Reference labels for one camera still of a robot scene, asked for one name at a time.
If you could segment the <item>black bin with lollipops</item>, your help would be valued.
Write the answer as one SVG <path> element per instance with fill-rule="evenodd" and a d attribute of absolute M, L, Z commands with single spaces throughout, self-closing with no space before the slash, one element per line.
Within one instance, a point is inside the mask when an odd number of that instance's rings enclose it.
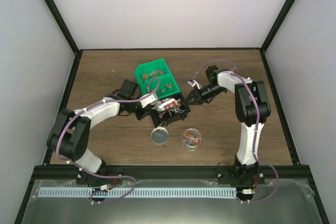
<path fill-rule="evenodd" d="M 177 104 L 176 106 L 162 112 L 156 111 L 153 106 L 153 110 L 150 112 L 149 115 L 151 116 L 155 127 L 168 126 L 169 124 L 177 122 L 179 120 L 185 120 L 187 118 L 187 115 L 191 111 L 188 105 L 184 104 L 185 99 L 181 93 L 171 95 L 167 98 L 174 98 L 177 101 Z"/>

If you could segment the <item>silver metal scoop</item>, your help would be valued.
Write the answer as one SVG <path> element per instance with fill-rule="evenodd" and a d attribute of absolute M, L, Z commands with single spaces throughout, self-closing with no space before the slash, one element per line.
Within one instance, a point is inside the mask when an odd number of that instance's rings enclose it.
<path fill-rule="evenodd" d="M 170 109 L 174 106 L 176 106 L 177 101 L 174 98 L 166 98 L 163 100 L 160 100 L 154 104 L 154 109 L 156 111 L 162 112 L 166 111 L 167 109 Z"/>

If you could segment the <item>silver metal jar lid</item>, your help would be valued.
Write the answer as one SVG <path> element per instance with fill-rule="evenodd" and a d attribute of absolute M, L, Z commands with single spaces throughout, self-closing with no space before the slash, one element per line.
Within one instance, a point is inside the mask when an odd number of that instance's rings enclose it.
<path fill-rule="evenodd" d="M 160 126 L 152 130 L 150 137 L 155 144 L 164 144 L 169 139 L 169 132 Z"/>

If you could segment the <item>green bin with lollipops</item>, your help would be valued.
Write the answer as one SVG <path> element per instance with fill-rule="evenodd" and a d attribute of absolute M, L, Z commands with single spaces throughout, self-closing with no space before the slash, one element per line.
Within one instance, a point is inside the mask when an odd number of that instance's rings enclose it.
<path fill-rule="evenodd" d="M 167 98 L 171 95 L 180 93 L 181 90 L 171 73 L 158 76 L 157 78 L 158 81 L 154 80 L 151 82 L 151 79 L 148 79 L 145 81 L 140 80 L 138 82 L 141 89 L 141 93 L 143 95 L 153 91 L 156 88 L 158 82 L 159 87 L 157 88 L 155 93 L 159 99 Z"/>

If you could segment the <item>green bin with star candies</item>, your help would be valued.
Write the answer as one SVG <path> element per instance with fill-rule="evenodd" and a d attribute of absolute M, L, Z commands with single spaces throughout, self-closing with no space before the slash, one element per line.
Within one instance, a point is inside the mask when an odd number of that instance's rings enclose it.
<path fill-rule="evenodd" d="M 138 65 L 134 71 L 134 77 L 138 84 L 142 84 L 147 80 L 167 73 L 170 73 L 170 69 L 165 60 L 161 58 Z"/>

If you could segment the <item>clear plastic jar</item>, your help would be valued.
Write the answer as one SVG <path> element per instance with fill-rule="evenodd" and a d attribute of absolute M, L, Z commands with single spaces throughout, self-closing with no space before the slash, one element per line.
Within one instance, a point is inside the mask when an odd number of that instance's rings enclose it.
<path fill-rule="evenodd" d="M 186 152 L 195 152 L 201 142 L 202 135 L 197 129 L 189 128 L 182 134 L 182 149 Z"/>

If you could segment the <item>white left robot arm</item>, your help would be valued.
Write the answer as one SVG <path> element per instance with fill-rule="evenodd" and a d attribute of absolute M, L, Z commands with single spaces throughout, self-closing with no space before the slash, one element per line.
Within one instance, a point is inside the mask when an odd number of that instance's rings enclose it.
<path fill-rule="evenodd" d="M 95 156 L 88 149 L 88 137 L 90 130 L 104 120 L 117 116 L 122 111 L 137 112 L 156 102 L 156 91 L 160 86 L 160 80 L 154 78 L 155 88 L 148 94 L 138 99 L 117 100 L 104 97 L 102 100 L 78 110 L 62 109 L 58 112 L 56 121 L 47 140 L 47 148 L 54 151 L 57 158 L 66 160 L 88 174 L 95 184 L 102 184 L 106 179 L 131 179 L 131 176 L 108 176 L 107 170 L 102 167 L 103 160 Z"/>

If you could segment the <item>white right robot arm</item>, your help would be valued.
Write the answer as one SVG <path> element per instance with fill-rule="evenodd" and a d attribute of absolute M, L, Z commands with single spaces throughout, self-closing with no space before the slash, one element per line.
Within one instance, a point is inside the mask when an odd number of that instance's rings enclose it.
<path fill-rule="evenodd" d="M 257 174 L 258 145 L 261 131 L 271 114 L 271 106 L 263 81 L 243 78 L 232 70 L 219 70 L 209 66 L 206 71 L 208 85 L 201 87 L 193 76 L 188 84 L 193 87 L 185 99 L 187 105 L 210 103 L 222 92 L 230 91 L 235 97 L 235 113 L 241 124 L 240 144 L 232 165 L 235 181 L 244 184 Z"/>

